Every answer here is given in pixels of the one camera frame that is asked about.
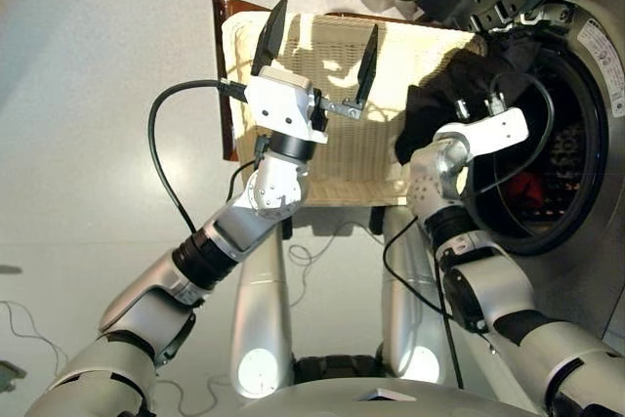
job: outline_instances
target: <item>washing machine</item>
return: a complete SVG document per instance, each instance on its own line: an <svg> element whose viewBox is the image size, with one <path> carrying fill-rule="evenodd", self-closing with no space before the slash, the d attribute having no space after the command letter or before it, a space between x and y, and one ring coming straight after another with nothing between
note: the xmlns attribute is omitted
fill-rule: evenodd
<svg viewBox="0 0 625 417"><path fill-rule="evenodd" d="M625 285L625 0L411 1L422 19L488 41L540 42L528 72L554 101L550 139L515 181L518 188L524 178L522 197L501 185L468 205L525 270L545 313L602 337ZM528 88L515 105L531 137L477 160L476 187L523 161L540 138L541 96Z"/></svg>

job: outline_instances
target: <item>black cloth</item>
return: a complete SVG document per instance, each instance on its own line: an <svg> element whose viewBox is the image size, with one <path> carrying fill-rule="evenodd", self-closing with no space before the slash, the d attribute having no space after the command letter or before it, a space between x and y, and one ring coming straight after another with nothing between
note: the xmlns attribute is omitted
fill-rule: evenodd
<svg viewBox="0 0 625 417"><path fill-rule="evenodd" d="M395 144L397 160L403 165L412 152L428 145L435 132L444 124L457 121L454 103L467 103L472 120L487 115L484 100L495 75L501 77L498 89L511 105L527 88L526 80L510 72L527 72L540 43L528 37L490 40L485 57L467 50L458 50L441 72L435 73L422 86L408 87L405 123Z"/></svg>

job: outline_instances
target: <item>white wicker basket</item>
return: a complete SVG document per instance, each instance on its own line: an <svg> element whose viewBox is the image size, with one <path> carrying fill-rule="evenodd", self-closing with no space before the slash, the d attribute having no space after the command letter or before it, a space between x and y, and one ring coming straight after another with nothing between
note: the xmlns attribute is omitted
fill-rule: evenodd
<svg viewBox="0 0 625 417"><path fill-rule="evenodd" d="M228 78L247 83L258 36L268 13L239 13L223 24ZM311 163L307 205L405 204L405 175L394 143L403 128L408 85L441 71L459 49L484 54L481 38L449 29L389 21L379 27L377 74L359 121L329 116L328 144L317 146ZM353 97L356 74L373 21L323 15L289 15L274 66L308 77L333 101ZM248 107L231 100L239 160L253 159L254 143L266 129ZM247 179L250 172L244 174Z"/></svg>

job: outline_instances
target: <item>label sticker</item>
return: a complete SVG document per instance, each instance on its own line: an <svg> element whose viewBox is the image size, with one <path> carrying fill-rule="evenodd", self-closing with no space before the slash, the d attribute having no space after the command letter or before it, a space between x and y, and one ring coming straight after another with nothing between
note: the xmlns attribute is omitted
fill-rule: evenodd
<svg viewBox="0 0 625 417"><path fill-rule="evenodd" d="M612 116L625 116L625 74L616 50L597 21L590 19L579 31L577 39L593 56L604 77L609 93Z"/></svg>

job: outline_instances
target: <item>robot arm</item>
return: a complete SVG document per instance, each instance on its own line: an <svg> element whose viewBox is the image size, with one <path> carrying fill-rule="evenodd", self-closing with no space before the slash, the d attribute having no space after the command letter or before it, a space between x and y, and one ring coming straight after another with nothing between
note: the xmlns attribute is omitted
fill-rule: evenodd
<svg viewBox="0 0 625 417"><path fill-rule="evenodd" d="M362 60L356 98L337 106L307 78L271 68L285 15L286 0L281 0L259 38L249 84L220 83L221 91L249 104L257 124L273 130L258 170L243 193L112 301L96 342L69 362L28 417L154 416L155 369L176 355L195 323L193 311L304 202L308 162L316 144L327 142L325 109L358 118L375 74L377 26Z"/></svg>
<svg viewBox="0 0 625 417"><path fill-rule="evenodd" d="M555 416L625 413L625 358L579 326L537 310L521 268L463 207L458 176L478 155L527 137L522 112L449 124L410 161L408 204L443 272L454 319L488 340L521 386Z"/></svg>
<svg viewBox="0 0 625 417"><path fill-rule="evenodd" d="M307 161L279 153L284 139L271 139L274 149L243 193L113 300L98 340L67 365L28 416L152 415L155 368L187 338L193 310L304 201Z"/></svg>

